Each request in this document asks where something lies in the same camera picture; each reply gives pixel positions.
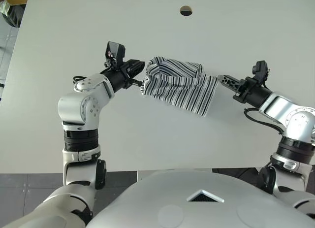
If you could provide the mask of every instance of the white table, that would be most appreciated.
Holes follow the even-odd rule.
[[[0,173],[62,171],[57,102],[72,91],[74,75],[103,70],[109,40],[125,45],[126,60],[162,55],[239,79],[251,76],[256,61],[266,60],[269,88],[314,107],[314,4],[29,0],[0,104]],[[183,5],[192,8],[191,16],[180,15]],[[202,118],[144,98],[136,87],[121,90],[101,113],[101,157],[109,171],[264,165],[280,136],[247,120],[246,106],[232,95],[219,86]]]

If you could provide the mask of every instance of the floor tile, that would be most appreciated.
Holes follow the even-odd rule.
[[[8,37],[10,34],[11,26],[4,20],[2,14],[0,14],[0,38]]]
[[[29,188],[59,188],[63,186],[63,175],[55,174],[29,174],[27,185]]]
[[[10,37],[6,44],[6,48],[5,48],[3,59],[0,66],[0,79],[6,79],[6,75],[9,70],[9,65],[10,65],[10,61],[11,61],[11,57],[12,57],[12,53],[13,53],[13,49],[15,45],[15,40],[16,40],[16,37]]]
[[[56,189],[28,189],[25,197],[24,216],[32,212]]]
[[[127,187],[104,188],[96,192],[93,213],[96,215],[113,202]]]
[[[25,190],[0,188],[0,227],[23,216]]]
[[[0,174],[0,188],[23,188],[27,174]]]
[[[137,181],[137,171],[106,173],[106,187],[128,187]]]

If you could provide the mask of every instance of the black robot arm segment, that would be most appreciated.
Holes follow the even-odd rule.
[[[237,80],[229,75],[220,75],[219,81],[236,94],[233,98],[240,103],[249,103],[253,107],[259,108],[270,96],[270,91],[265,85],[268,77],[268,67],[265,61],[259,61],[252,68],[253,78],[246,77],[245,80]]]

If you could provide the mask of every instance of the folded cloth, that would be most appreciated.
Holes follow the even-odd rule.
[[[143,95],[206,116],[218,79],[206,76],[201,64],[153,57],[140,91]]]

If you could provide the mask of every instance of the gray floor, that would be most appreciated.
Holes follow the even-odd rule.
[[[136,182],[137,172],[108,172],[106,186],[96,194],[97,214]],[[0,174],[0,227],[32,212],[56,188],[62,174]]]

